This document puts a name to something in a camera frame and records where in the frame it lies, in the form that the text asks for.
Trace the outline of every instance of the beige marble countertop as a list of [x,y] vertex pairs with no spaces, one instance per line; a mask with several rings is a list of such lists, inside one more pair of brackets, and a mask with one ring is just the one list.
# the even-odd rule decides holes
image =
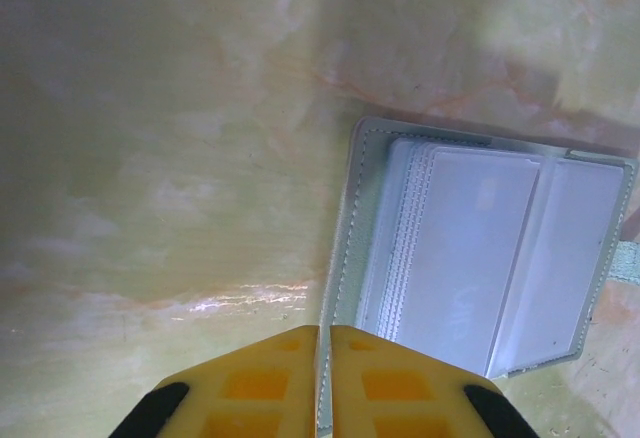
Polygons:
[[[365,114],[637,156],[638,10],[1,0],[0,435],[106,436],[169,373],[316,323]],[[636,436],[639,324],[609,284],[579,361],[501,386],[543,437]]]

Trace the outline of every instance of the card holder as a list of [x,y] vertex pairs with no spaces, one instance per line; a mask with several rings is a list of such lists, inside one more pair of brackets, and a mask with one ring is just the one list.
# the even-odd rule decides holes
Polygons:
[[331,324],[497,377],[579,356],[634,160],[365,118],[352,137],[318,348]]

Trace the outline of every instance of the marble surface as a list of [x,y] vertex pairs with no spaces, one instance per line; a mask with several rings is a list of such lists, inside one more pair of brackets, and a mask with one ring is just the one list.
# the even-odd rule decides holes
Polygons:
[[[106,436],[316,323],[365,114],[640,149],[640,0],[0,4],[3,437]],[[639,324],[609,284],[579,361],[501,386],[542,436],[634,436]]]

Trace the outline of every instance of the black rubber pad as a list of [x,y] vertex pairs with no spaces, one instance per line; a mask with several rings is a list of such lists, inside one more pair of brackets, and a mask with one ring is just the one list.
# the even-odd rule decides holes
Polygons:
[[465,386],[464,394],[495,438],[539,438],[501,394],[479,385]]
[[187,393],[186,383],[171,383],[147,393],[110,438],[156,438]]

